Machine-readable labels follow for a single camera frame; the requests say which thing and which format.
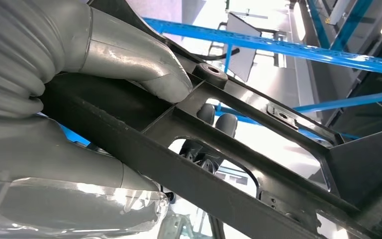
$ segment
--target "gray panel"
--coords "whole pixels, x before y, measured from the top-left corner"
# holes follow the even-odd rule
[[[205,0],[183,0],[182,1],[182,23],[193,24],[195,18],[204,7]]]
[[[228,14],[228,24],[226,26],[226,30],[250,36],[261,36],[261,32],[233,14]],[[228,46],[225,45],[223,50],[224,53],[226,52],[227,47]],[[239,47],[239,50],[240,52],[238,54],[231,56],[229,69],[246,82],[250,75],[256,50],[243,47]]]

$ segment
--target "black plastic part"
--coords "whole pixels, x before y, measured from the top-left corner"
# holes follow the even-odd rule
[[[207,124],[213,125],[214,123],[214,105],[204,104],[201,109],[197,112],[197,117],[206,122]]]
[[[192,74],[221,89],[225,88],[228,81],[228,76],[223,71],[206,63],[197,64]]]
[[[240,52],[239,48],[235,48],[232,50],[231,52],[231,56],[233,55],[236,55]],[[216,60],[221,60],[221,59],[225,59],[226,58],[226,53],[225,54],[222,54],[220,56],[205,56],[205,55],[198,55],[198,54],[195,54],[195,56],[201,58],[202,60],[205,60],[205,61],[216,61]]]
[[[238,118],[233,114],[222,114],[216,121],[216,129],[222,131],[228,136],[234,138],[236,127],[238,126]]]
[[[170,202],[171,204],[174,204],[174,203],[175,203],[175,201],[176,201],[176,195],[175,195],[174,192],[167,192],[167,193],[165,193],[165,195],[166,195],[166,197],[168,197],[169,202]]]

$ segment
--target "metal rod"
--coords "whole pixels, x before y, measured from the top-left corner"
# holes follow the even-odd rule
[[[230,57],[232,56],[232,44],[228,44],[228,49],[226,51],[226,60],[225,60],[225,70],[224,72],[228,72],[229,68],[229,62],[230,62]]]
[[[382,73],[382,58],[333,51],[314,46],[305,46],[291,42],[276,41],[257,36],[248,36],[235,32],[169,21],[150,18],[146,18],[145,20],[151,27],[160,27],[162,24],[164,26],[163,30],[165,33],[208,41],[224,42],[227,44],[233,44],[234,46],[272,51],[288,56]]]
[[[300,113],[307,113],[307,112],[332,110],[332,109],[344,108],[344,107],[350,107],[350,106],[360,106],[360,105],[366,105],[366,104],[371,104],[376,102],[382,102],[382,93],[367,95],[367,96],[352,97],[352,98],[347,98],[343,100],[323,102],[323,103],[318,103],[314,105],[299,106],[293,109]]]

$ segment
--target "black frame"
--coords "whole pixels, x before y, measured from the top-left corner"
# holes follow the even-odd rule
[[[377,238],[349,216],[358,209],[339,198],[328,168],[330,149],[271,115],[268,107],[280,110],[296,120],[298,127],[332,145],[344,143],[338,133],[231,77],[223,90],[194,76],[191,72],[202,60],[149,29],[125,1],[95,0],[92,6],[166,43],[188,72],[194,89],[182,102],[170,104],[128,81],[65,73],[48,83],[41,96],[46,115],[251,238],[323,238],[317,233],[317,213],[359,238]],[[242,93],[264,99],[268,106],[256,109],[251,101],[240,100]],[[209,98],[222,101],[312,153],[322,166],[330,192],[198,119],[196,112]],[[168,150],[178,138],[193,139],[242,167],[257,182],[256,198]]]

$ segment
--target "blue steel frame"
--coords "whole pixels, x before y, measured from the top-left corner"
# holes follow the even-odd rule
[[[358,0],[355,3],[349,13],[349,17],[346,19],[340,31],[337,33],[335,40],[331,44],[330,49],[336,51],[343,51],[345,49],[349,38],[352,36],[352,33],[354,33],[372,2],[373,0]]]
[[[152,28],[159,33],[169,33],[174,35],[192,37],[208,41],[217,41],[228,44],[225,71],[229,66],[230,51],[232,46],[261,49],[280,53],[284,55],[305,58],[334,65],[352,67],[360,70],[382,73],[382,58],[359,55],[335,50],[329,50],[314,46],[306,46],[297,43],[277,41],[256,36],[248,36],[224,30],[198,27],[188,24],[181,24],[151,18],[144,19]],[[354,97],[349,99],[324,102],[315,105],[301,106],[295,110],[301,113],[331,110],[343,107],[358,106],[382,102],[382,93],[368,96]]]
[[[169,33],[228,45],[261,49],[288,56],[305,58],[334,65],[382,73],[382,58],[334,51],[297,43],[276,41],[257,36],[248,36],[230,31],[198,27],[170,21],[145,18],[145,21],[159,33]]]

